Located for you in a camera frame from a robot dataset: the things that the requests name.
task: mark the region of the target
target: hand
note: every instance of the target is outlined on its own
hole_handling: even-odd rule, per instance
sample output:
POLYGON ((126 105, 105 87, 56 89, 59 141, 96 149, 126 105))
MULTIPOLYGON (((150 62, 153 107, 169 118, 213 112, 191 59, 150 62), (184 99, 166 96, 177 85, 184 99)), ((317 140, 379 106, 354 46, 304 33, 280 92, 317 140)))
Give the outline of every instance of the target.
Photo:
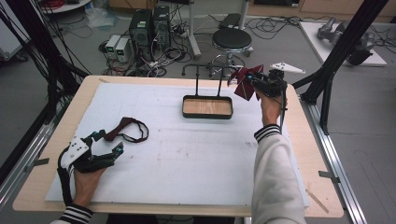
POLYGON ((76 197, 73 203, 83 207, 88 206, 105 170, 106 168, 87 174, 80 173, 77 170, 74 171, 76 197))
POLYGON ((282 97, 269 98, 258 90, 254 90, 262 99, 262 125, 276 124, 280 115, 282 97))

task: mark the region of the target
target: person's left hand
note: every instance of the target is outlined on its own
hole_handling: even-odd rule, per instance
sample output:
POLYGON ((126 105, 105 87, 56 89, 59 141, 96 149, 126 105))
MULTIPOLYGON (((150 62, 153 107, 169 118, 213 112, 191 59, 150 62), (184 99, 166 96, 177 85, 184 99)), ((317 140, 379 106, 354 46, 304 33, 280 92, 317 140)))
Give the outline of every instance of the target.
POLYGON ((91 202, 92 196, 96 191, 99 179, 106 168, 95 171, 93 173, 82 174, 79 171, 74 171, 76 197, 74 204, 87 207, 91 202))

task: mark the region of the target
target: sleeve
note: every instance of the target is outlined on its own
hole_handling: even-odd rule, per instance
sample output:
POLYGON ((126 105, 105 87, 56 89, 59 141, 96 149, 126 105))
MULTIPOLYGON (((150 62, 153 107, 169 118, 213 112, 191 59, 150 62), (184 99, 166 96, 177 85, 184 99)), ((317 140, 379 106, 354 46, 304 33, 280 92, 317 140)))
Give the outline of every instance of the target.
POLYGON ((254 136, 259 147, 254 165, 252 223, 306 223, 303 197, 290 162, 290 142, 275 124, 254 136))
POLYGON ((72 203, 66 207, 59 220, 50 224, 86 224, 90 222, 92 215, 93 211, 90 209, 72 203))

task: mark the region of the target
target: stool seat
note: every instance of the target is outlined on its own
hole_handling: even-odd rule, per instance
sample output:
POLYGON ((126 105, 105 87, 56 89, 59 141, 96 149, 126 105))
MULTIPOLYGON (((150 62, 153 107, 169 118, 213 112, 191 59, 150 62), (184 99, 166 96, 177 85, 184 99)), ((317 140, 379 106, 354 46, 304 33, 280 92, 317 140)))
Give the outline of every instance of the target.
POLYGON ((251 44, 251 37, 243 30, 223 28, 213 34, 212 41, 223 49, 245 49, 251 44))

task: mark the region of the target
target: power supply box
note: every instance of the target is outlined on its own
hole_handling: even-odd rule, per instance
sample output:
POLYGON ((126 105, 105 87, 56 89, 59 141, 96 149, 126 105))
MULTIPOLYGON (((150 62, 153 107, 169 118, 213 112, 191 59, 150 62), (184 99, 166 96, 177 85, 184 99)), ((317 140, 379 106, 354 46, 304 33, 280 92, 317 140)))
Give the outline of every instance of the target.
POLYGON ((154 39, 154 24, 151 9, 137 9, 129 26, 131 39, 138 47, 150 47, 154 39))
POLYGON ((116 47, 117 59, 120 63, 128 63, 132 55, 131 45, 128 37, 122 37, 116 47))
POLYGON ((116 46, 119 43, 121 36, 113 35, 106 44, 107 58, 117 59, 116 46))
POLYGON ((171 26, 169 20, 169 6, 154 8, 154 29, 157 35, 157 45, 163 49, 171 47, 171 26))

